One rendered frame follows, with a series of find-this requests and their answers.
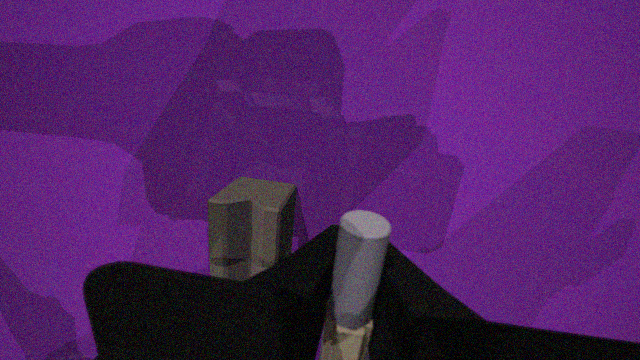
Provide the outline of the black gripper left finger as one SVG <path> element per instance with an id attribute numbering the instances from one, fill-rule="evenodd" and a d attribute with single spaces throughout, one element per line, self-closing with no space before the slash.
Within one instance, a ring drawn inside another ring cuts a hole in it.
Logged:
<path id="1" fill-rule="evenodd" d="M 315 360 L 339 225 L 245 281 L 117 261 L 83 296 L 98 355 L 116 346 L 174 360 Z"/>

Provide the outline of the grey cylinder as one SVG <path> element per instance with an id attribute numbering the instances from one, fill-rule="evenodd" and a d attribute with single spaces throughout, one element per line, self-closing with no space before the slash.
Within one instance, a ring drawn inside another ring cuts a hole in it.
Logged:
<path id="1" fill-rule="evenodd" d="M 341 216 L 321 360 L 364 360 L 391 230 L 374 212 Z"/>

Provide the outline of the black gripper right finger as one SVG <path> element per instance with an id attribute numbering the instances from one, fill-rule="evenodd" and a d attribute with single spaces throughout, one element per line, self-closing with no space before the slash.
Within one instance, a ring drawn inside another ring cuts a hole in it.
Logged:
<path id="1" fill-rule="evenodd" d="M 486 321 L 390 242 L 370 360 L 640 360 L 640 342 Z"/>

